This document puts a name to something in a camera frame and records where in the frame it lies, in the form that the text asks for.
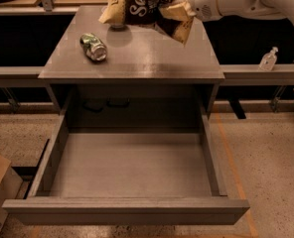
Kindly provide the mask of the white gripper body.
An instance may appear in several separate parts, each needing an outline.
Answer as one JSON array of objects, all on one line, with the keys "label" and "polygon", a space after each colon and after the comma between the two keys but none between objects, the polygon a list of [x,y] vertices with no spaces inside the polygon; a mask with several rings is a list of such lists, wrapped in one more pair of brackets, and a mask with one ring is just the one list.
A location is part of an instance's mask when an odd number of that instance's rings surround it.
[{"label": "white gripper body", "polygon": [[203,21],[217,21],[221,18],[218,0],[188,0],[196,17]]}]

